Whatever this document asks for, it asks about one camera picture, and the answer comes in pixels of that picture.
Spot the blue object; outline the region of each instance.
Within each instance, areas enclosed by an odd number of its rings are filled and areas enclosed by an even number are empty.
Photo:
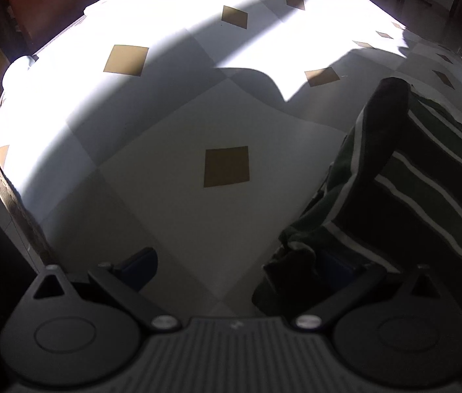
[[[333,291],[341,290],[349,285],[363,271],[358,262],[348,262],[335,253],[318,250],[316,255],[316,270],[324,283]]]
[[[153,279],[157,269],[157,252],[147,247],[115,266],[113,271],[120,281],[138,292]]]

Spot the circular cover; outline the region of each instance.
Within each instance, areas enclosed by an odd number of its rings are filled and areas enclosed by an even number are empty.
[[[429,388],[462,375],[462,315],[426,298],[392,300],[348,313],[333,342],[363,377],[401,388]]]
[[[128,315],[96,303],[55,301],[39,309],[31,304],[4,328],[1,355],[20,378],[76,387],[109,376],[135,355],[140,332]]]

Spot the screw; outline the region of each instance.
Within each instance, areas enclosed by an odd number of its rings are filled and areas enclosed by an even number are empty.
[[[300,329],[317,329],[322,325],[322,318],[316,315],[300,315],[296,318],[295,325]]]
[[[171,315],[160,315],[153,318],[151,325],[159,330],[168,330],[175,328],[178,325],[178,320]]]

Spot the green striped fabric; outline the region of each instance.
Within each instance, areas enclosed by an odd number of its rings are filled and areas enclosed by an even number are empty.
[[[462,307],[462,124],[405,81],[383,80],[319,193],[280,241],[264,267],[276,291],[298,291],[327,252],[388,271],[429,264]],[[301,264],[296,279],[292,253],[303,248],[316,257],[305,264],[315,266]]]

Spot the brown diamond tile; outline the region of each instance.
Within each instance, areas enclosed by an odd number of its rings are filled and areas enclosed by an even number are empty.
[[[449,57],[447,57],[445,54],[437,53],[437,55],[440,56],[442,59],[444,59],[446,62],[449,62],[450,64],[453,65],[453,62],[451,62],[451,59],[449,59]]]
[[[446,74],[444,74],[443,72],[440,72],[439,70],[433,70],[433,72],[436,75],[438,75],[438,78],[440,78],[446,86],[451,87],[454,90],[454,87],[451,84],[451,81],[449,81],[449,78],[447,77]]]
[[[5,158],[8,155],[9,145],[0,146],[0,168],[4,169]]]
[[[105,64],[104,72],[140,77],[149,48],[115,44]]]
[[[321,86],[323,84],[340,80],[340,77],[331,67],[317,70],[307,70],[305,75],[308,78],[308,83],[311,87]]]
[[[379,36],[381,37],[384,37],[384,38],[393,38],[392,36],[390,35],[387,35],[385,32],[378,32],[378,31],[375,31]]]
[[[206,149],[204,187],[249,182],[249,149]]]
[[[285,0],[285,3],[295,9],[305,10],[304,0]]]
[[[222,21],[236,27],[247,29],[247,13],[233,7],[224,6],[222,10]]]
[[[357,46],[360,46],[360,47],[374,48],[371,44],[369,44],[369,43],[362,43],[361,41],[355,41],[355,40],[353,40],[353,43],[355,43]]]

